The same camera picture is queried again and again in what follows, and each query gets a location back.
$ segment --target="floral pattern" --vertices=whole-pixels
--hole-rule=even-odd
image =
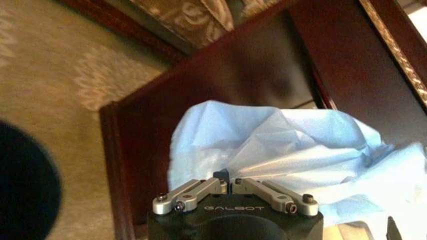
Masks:
[[[107,47],[92,47],[74,66],[81,105],[97,111],[117,101],[160,74],[160,71]]]
[[[14,58],[14,53],[9,49],[9,45],[16,44],[16,39],[8,32],[14,27],[9,22],[10,17],[12,12],[0,8],[0,67],[9,64],[8,58]]]
[[[224,0],[131,1],[196,48],[233,30],[233,18]]]

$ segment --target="wooden furniture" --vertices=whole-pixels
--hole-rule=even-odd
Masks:
[[[377,129],[388,143],[427,144],[420,92],[363,1],[281,1],[100,110],[117,239],[139,236],[152,199],[168,190],[171,135],[185,110],[205,100],[291,108],[307,94],[317,107]],[[408,17],[395,1],[369,3],[427,84],[427,45]]]

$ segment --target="wooden edge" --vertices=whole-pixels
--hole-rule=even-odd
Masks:
[[[124,160],[120,146],[117,104],[112,102],[99,111],[105,155],[105,168],[113,217],[115,239],[135,240],[131,200],[124,183]]]
[[[177,48],[157,38],[156,35],[104,0],[60,1],[115,33],[160,53],[171,63],[177,63],[187,57]]]
[[[427,86],[424,85],[421,77],[411,64],[407,54],[404,53],[397,41],[395,40],[395,37],[391,34],[387,24],[383,22],[381,17],[371,1],[359,0],[359,2],[368,16],[369,21],[373,24],[376,32],[379,33],[381,41],[384,42],[385,47],[388,48],[391,56],[393,57],[393,60],[396,61],[400,67],[400,70],[405,76],[405,80],[412,88],[416,98],[420,101],[423,108],[427,109]]]
[[[253,29],[261,28],[263,24],[265,24],[280,12],[285,11],[295,3],[300,0],[283,0],[279,1],[275,5],[267,8],[263,12],[260,12],[255,17],[252,17],[244,24],[239,25],[233,31],[224,34],[212,44],[201,48],[191,57],[184,59],[172,69],[165,71],[160,76],[157,76],[151,82],[148,82],[144,87],[139,88],[133,93],[125,96],[119,104],[121,106],[127,106],[139,100],[140,96],[148,93],[152,89],[157,88],[164,81],[167,81],[172,76],[180,74],[181,71],[188,69],[187,66],[199,62],[199,59],[203,59],[205,55],[212,54],[212,52],[217,51],[221,46],[229,44],[235,40],[235,38],[241,38],[248,36]]]

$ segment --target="floor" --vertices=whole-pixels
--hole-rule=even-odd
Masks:
[[[41,142],[61,176],[48,239],[113,239],[97,110],[167,68],[57,1],[0,1],[0,119]]]

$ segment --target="dark round object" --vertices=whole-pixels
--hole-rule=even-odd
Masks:
[[[295,203],[287,203],[285,204],[285,211],[289,213],[289,214],[296,214],[296,211],[297,211],[297,207],[295,205]]]
[[[311,194],[304,194],[304,195],[301,196],[301,201],[303,201],[304,203],[307,203],[307,204],[313,203],[313,201],[315,201],[313,195],[311,195]]]
[[[157,195],[157,201],[163,202],[168,198],[168,194],[164,192],[160,192]]]
[[[48,153],[0,121],[0,239],[44,239],[60,201],[60,176]]]

